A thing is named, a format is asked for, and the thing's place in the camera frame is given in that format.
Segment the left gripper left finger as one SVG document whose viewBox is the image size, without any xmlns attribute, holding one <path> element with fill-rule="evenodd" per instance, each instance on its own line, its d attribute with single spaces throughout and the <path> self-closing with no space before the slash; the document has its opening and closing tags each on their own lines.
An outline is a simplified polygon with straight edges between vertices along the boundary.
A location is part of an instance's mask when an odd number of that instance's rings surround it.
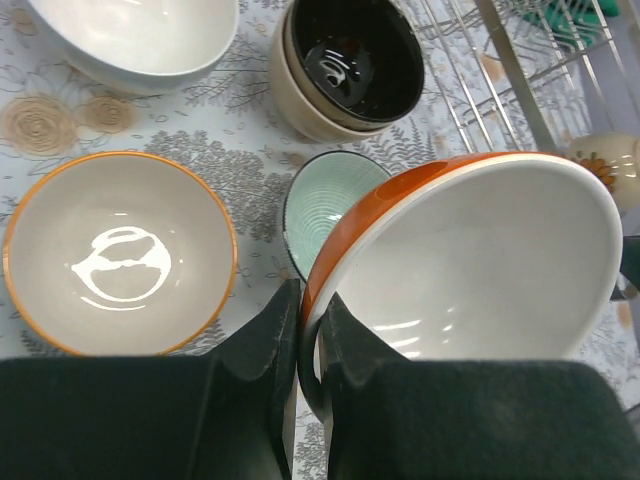
<svg viewBox="0 0 640 480">
<path fill-rule="evenodd" d="M 300 284 L 201 356 L 1 364 L 5 479 L 288 479 Z"/>
</svg>

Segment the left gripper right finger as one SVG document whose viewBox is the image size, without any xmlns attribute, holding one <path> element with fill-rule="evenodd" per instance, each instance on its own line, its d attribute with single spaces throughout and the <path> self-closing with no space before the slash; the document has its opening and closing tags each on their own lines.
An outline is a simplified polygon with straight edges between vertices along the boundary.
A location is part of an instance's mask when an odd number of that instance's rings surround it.
<svg viewBox="0 0 640 480">
<path fill-rule="evenodd" d="M 332 479 L 635 479 L 639 442 L 592 368 L 410 361 L 334 297 L 320 330 Z"/>
</svg>

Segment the beige gold dotted bowl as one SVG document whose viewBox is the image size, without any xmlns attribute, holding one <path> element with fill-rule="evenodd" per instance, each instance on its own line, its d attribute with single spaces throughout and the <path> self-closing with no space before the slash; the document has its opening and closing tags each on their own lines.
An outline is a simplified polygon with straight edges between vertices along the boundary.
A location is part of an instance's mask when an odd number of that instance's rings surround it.
<svg viewBox="0 0 640 480">
<path fill-rule="evenodd" d="M 421 46 L 390 1 L 293 1 L 283 42 L 300 89 L 345 128 L 380 129 L 411 113 L 421 97 Z"/>
</svg>

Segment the beige bowl green leaf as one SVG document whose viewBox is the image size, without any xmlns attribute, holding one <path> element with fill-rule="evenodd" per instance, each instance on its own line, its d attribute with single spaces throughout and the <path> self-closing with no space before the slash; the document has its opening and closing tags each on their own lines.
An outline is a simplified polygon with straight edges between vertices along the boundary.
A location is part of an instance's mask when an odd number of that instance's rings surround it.
<svg viewBox="0 0 640 480">
<path fill-rule="evenodd" d="M 362 141 L 385 133 L 390 126 L 372 131 L 343 127 L 318 110 L 293 77 L 285 55 L 284 30 L 291 8 L 281 16 L 272 35 L 269 55 L 269 85 L 276 107 L 288 124 L 311 141 L 325 144 Z"/>
</svg>

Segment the white blue striped bowl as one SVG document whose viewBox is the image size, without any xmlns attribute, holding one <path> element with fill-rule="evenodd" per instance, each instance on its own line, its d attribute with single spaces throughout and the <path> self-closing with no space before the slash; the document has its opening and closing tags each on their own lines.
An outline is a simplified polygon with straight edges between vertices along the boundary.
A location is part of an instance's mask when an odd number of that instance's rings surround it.
<svg viewBox="0 0 640 480">
<path fill-rule="evenodd" d="M 22 318 L 75 355 L 179 349 L 227 302 L 237 236 L 219 196 L 185 167 L 143 152 L 71 161 L 23 197 L 3 271 Z"/>
</svg>

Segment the orange plastic bowl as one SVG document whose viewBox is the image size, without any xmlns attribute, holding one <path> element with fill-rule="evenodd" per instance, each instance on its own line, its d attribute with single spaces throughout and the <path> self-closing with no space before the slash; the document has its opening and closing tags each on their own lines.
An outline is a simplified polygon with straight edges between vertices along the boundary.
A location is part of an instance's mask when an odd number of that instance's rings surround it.
<svg viewBox="0 0 640 480">
<path fill-rule="evenodd" d="M 302 390 L 325 418 L 314 350 L 333 305 L 413 360 L 561 359 L 619 277 L 638 282 L 638 241 L 583 166 L 501 152 L 407 170 L 354 204 L 314 261 L 301 305 Z"/>
</svg>

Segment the pale green checked bowl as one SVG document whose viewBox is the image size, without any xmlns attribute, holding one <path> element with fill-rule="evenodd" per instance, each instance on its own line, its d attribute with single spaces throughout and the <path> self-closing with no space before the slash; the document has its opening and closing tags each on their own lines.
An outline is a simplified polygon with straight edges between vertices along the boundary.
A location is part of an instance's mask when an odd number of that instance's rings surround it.
<svg viewBox="0 0 640 480">
<path fill-rule="evenodd" d="M 283 260 L 292 274 L 305 281 L 339 220 L 390 177 L 375 161 L 346 150 L 307 161 L 289 183 L 277 214 Z"/>
</svg>

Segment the plain white bowl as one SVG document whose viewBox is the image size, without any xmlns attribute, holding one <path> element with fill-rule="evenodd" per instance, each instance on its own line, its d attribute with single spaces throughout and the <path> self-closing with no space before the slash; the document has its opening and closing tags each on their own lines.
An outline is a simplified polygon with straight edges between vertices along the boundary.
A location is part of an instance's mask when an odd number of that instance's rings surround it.
<svg viewBox="0 0 640 480">
<path fill-rule="evenodd" d="M 236 0 L 28 1 L 39 33 L 71 66 L 115 90 L 162 95 L 212 72 L 239 23 Z"/>
</svg>

